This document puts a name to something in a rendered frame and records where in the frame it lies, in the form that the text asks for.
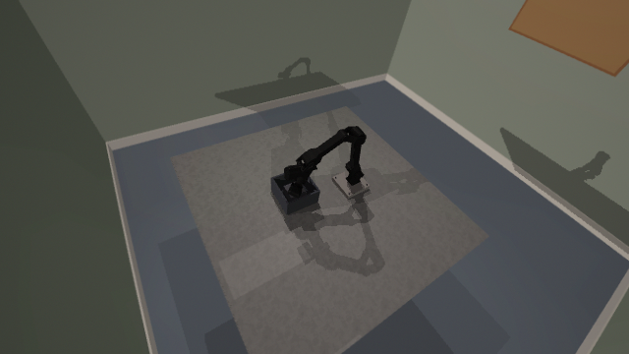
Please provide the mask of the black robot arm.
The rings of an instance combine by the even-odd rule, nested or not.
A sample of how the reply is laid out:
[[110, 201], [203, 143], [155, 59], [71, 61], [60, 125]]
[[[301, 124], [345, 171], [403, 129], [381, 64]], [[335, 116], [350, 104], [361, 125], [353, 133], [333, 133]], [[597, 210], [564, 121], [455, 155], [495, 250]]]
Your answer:
[[[349, 133], [349, 135], [347, 134]], [[359, 126], [347, 127], [341, 129], [333, 137], [321, 144], [319, 147], [311, 148], [305, 151], [297, 160], [297, 165], [289, 165], [284, 168], [284, 178], [286, 181], [292, 179], [297, 180], [299, 177], [308, 178], [313, 170], [317, 170], [317, 165], [321, 162], [321, 159], [330, 151], [341, 145], [343, 142], [351, 143], [350, 161], [346, 163], [345, 168], [349, 172], [349, 176], [346, 180], [352, 185], [356, 185], [361, 182], [361, 178], [364, 173], [361, 170], [359, 164], [361, 146], [365, 143], [367, 135], [360, 129]], [[305, 163], [301, 161], [303, 160]]]

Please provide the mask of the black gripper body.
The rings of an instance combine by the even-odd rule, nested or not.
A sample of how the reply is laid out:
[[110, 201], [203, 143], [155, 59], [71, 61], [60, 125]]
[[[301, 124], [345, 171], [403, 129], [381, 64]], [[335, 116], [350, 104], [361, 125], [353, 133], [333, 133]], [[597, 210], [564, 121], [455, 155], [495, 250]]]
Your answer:
[[288, 194], [295, 198], [299, 198], [302, 194], [302, 187], [305, 185], [306, 181], [308, 181], [308, 178], [299, 177], [297, 180], [294, 180], [296, 182], [294, 186], [290, 186]]

